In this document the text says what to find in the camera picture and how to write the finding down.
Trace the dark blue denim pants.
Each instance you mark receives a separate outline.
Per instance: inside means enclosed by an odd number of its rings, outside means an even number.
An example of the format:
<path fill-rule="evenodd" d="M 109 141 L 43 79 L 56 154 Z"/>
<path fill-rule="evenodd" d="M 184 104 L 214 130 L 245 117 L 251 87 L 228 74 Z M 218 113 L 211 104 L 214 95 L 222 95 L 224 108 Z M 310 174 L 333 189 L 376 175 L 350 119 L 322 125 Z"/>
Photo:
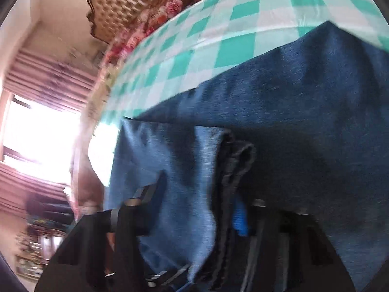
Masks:
<path fill-rule="evenodd" d="M 234 202 L 312 215 L 362 291 L 388 258 L 388 52 L 325 22 L 121 121 L 108 208 L 163 177 L 146 272 L 237 291 Z"/>

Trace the pink striped curtain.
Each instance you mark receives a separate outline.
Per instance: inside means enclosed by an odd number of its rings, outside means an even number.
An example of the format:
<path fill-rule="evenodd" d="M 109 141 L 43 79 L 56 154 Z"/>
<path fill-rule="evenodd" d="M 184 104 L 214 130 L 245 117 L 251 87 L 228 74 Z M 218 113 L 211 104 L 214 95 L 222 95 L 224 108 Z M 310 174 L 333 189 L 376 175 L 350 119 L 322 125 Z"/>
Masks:
<path fill-rule="evenodd" d="M 1 210 L 25 214 L 26 198 L 65 199 L 80 113 L 96 77 L 20 49 L 1 93 Z"/>

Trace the teal checkered bed sheet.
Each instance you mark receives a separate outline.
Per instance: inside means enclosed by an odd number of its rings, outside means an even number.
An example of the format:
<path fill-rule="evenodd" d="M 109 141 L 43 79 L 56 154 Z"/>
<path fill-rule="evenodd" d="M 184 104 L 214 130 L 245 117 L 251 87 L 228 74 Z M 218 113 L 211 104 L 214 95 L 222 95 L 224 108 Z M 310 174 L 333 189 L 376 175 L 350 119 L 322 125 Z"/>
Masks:
<path fill-rule="evenodd" d="M 100 121 L 118 124 L 330 21 L 388 48 L 388 23 L 373 0 L 173 0 L 158 24 L 119 33 L 105 61 L 117 63 Z"/>

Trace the red floral quilt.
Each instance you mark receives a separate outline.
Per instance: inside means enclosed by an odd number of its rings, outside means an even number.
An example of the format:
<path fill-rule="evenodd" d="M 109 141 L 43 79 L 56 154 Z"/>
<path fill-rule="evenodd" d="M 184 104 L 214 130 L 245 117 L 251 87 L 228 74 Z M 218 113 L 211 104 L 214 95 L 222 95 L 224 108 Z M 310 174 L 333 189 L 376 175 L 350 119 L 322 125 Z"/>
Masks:
<path fill-rule="evenodd" d="M 88 96 L 88 103 L 98 105 L 106 99 L 112 87 L 112 74 L 126 61 L 127 57 L 148 36 L 159 27 L 182 13 L 185 9 L 202 0 L 154 0 L 150 6 L 120 29 L 107 44 L 99 64 L 96 85 Z"/>

